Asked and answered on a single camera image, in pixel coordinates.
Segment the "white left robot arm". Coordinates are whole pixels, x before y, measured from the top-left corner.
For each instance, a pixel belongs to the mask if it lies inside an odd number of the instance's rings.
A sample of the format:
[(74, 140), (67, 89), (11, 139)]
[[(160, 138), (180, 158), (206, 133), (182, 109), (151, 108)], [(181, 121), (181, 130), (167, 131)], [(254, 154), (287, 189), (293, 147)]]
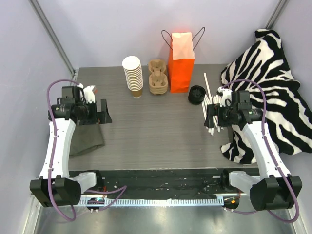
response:
[(100, 194), (104, 181), (99, 170), (69, 174), (69, 157), (92, 152), (105, 145), (100, 125), (112, 123), (107, 101), (97, 110), (94, 85), (63, 86), (56, 104), (49, 104), (49, 143), (43, 168), (31, 180), (30, 191), (43, 207), (77, 205), (89, 190)]

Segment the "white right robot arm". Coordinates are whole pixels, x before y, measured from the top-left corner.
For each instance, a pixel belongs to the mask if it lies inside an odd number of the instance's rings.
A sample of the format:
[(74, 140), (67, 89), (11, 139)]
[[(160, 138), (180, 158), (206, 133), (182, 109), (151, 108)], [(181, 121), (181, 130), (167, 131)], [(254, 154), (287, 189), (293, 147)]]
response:
[(302, 188), (282, 162), (265, 120), (266, 109), (254, 109), (248, 91), (233, 92), (219, 87), (221, 102), (206, 107), (204, 125), (208, 128), (237, 125), (247, 138), (259, 168), (259, 179), (244, 171), (232, 171), (220, 180), (223, 191), (239, 189), (250, 197), (257, 211), (299, 208), (297, 197)]

